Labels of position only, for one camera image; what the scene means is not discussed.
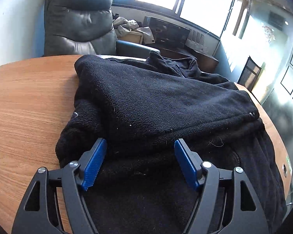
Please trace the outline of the black electronic device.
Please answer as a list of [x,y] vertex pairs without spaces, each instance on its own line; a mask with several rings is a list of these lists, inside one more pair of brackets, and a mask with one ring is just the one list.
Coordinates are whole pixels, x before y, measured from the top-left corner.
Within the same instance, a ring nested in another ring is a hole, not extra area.
[[190,30],[173,23],[145,16],[142,25],[149,27],[155,43],[173,48],[183,48],[190,34]]

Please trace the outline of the beige cloth pile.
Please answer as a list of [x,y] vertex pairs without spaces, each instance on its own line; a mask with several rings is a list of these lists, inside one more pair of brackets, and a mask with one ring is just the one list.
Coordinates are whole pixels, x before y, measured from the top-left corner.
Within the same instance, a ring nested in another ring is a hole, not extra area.
[[117,38],[127,35],[131,31],[140,32],[143,34],[142,44],[153,44],[155,43],[155,38],[149,27],[140,27],[136,20],[127,20],[123,17],[118,17],[113,20],[113,27],[115,29]]

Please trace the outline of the small wooden box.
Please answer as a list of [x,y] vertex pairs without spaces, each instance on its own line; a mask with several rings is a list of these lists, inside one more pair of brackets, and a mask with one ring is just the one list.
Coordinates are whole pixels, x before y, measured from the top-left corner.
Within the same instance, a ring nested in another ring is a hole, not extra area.
[[140,32],[131,31],[127,35],[119,37],[119,39],[131,43],[142,44],[143,34]]

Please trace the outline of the white slotted rack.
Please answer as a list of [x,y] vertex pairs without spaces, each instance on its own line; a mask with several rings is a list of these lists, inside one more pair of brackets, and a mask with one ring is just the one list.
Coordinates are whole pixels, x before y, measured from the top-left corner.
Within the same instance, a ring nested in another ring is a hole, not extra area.
[[207,47],[205,46],[206,33],[200,33],[195,30],[190,30],[189,36],[186,39],[186,47],[207,54]]

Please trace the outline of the black fleece jacket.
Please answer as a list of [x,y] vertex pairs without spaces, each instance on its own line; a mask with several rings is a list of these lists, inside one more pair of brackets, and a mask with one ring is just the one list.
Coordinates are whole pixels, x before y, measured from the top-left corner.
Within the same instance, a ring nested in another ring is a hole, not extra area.
[[216,167],[243,168],[270,233],[286,213],[275,151],[250,96],[194,59],[146,61],[85,55],[75,62],[74,113],[55,151],[60,166],[77,160],[98,138],[107,154],[86,194],[99,233],[180,233],[196,193],[174,155],[182,138]]

